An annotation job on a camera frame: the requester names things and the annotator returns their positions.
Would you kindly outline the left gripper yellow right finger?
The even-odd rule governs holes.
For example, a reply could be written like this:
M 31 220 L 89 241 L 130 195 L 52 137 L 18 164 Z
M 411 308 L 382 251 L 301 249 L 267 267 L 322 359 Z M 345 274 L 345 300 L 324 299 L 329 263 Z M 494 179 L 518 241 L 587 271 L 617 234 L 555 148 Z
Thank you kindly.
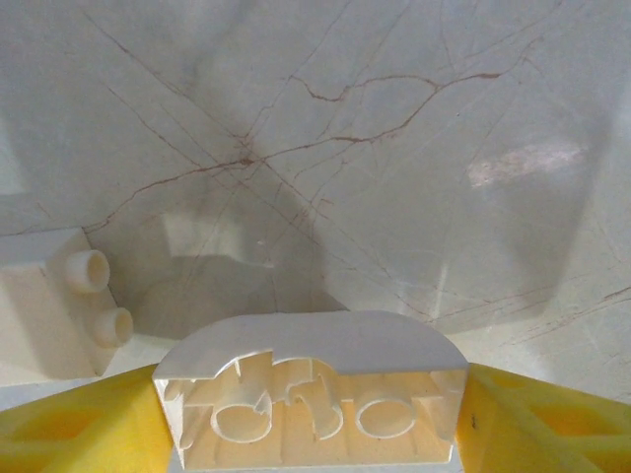
M 473 364 L 456 444 L 463 473 L 631 473 L 631 405 Z

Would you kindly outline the cream square lego brick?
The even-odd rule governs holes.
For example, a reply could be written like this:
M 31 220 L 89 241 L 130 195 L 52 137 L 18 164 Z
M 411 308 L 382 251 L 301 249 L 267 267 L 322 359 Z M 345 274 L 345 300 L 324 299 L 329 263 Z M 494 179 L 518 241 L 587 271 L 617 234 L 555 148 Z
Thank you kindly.
M 134 332 L 80 228 L 0 236 L 0 387 L 100 376 Z

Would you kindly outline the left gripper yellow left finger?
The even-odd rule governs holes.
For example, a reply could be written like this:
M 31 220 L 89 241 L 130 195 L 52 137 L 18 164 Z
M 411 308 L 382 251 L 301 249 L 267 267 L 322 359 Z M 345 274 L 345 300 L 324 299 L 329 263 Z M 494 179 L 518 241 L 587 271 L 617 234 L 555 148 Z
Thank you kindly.
M 0 473 L 167 473 L 154 365 L 0 412 Z

